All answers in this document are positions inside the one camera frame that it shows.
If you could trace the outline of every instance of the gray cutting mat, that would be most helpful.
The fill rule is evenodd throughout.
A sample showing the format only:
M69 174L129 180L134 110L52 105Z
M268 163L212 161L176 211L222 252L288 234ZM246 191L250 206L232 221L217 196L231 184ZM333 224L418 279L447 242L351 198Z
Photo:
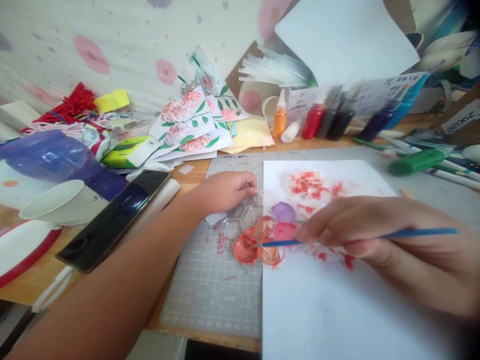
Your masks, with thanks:
M222 156L212 159L207 176L222 171L250 171L262 188L264 160L365 160L395 191L410 190L419 201L469 224L480 234L480 195L477 192L425 173L394 177L386 171L389 161L371 148ZM219 229L203 221L192 234L178 259L159 321L179 328L259 338L262 265L241 267L234 259L229 241L238 237L237 223L232 222L222 231L224 237L219 237Z

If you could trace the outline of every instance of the desk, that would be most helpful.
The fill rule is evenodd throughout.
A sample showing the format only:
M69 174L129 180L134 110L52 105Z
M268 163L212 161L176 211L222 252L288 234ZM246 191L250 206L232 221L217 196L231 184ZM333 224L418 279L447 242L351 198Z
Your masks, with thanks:
M405 123L399 125L396 130L409 132L414 128L426 128L432 123L433 120L433 116L411 115L405 119ZM276 145L267 146L265 151L281 152L355 146L350 137L344 137L340 141L334 142L318 139L303 140L297 136L290 143L281 143L281 141L277 141L276 143ZM249 148L245 150L244 153L258 153L262 151L263 150L261 147L256 147ZM185 193L197 187L204 180L210 165L210 159L194 160L189 161L188 163L194 167L188 174L182 174L177 170L171 172L173 179L180 183L180 191L175 195L175 197L184 195ZM18 211L0 206L0 225L12 227L21 222L23 222L23 220L18 218ZM63 249L79 232L80 229L64 227L58 240L39 261L37 261L29 270L27 270L17 279L0 289L0 300L32 306L35 300L54 281L55 276L65 266L62 262L55 259L55 254ZM167 296L173 273L174 268L171 269L160 295L158 296L156 305L150 313L150 316L145 324L146 329L165 332L172 335L178 335L193 340L231 348L255 352L261 351L261 342L259 339L160 325L159 317ZM75 272L68 288L74 286L83 276L84 275Z

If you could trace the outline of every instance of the blue paintbrush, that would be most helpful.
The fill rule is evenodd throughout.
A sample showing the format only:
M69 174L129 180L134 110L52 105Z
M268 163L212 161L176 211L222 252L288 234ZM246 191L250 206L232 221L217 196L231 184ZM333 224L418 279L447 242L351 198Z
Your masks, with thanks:
M436 227L431 229L405 229L400 231L395 231L390 234L379 236L379 238L410 238L417 236L430 236L430 235L451 235L459 234L460 230L455 227ZM263 247L263 248L274 248L274 247L283 247L290 245L301 244L298 240L284 240L284 241L270 241L256 244L254 247Z

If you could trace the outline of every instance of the smartphone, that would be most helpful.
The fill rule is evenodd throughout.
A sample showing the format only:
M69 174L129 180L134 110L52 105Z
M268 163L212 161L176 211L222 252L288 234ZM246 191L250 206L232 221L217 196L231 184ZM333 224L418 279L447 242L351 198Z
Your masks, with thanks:
M56 258L81 273L91 272L113 250L170 177L169 172L144 170L56 254Z

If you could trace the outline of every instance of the polka dot wallpaper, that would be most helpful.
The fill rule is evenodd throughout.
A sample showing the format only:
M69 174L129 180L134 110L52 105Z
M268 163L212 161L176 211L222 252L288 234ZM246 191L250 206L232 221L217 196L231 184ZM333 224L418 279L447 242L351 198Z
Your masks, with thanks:
M275 38L292 0L2 0L0 99L40 112L82 81L96 94L124 88L153 120L200 44L226 77L253 41ZM257 109L260 95L240 103Z

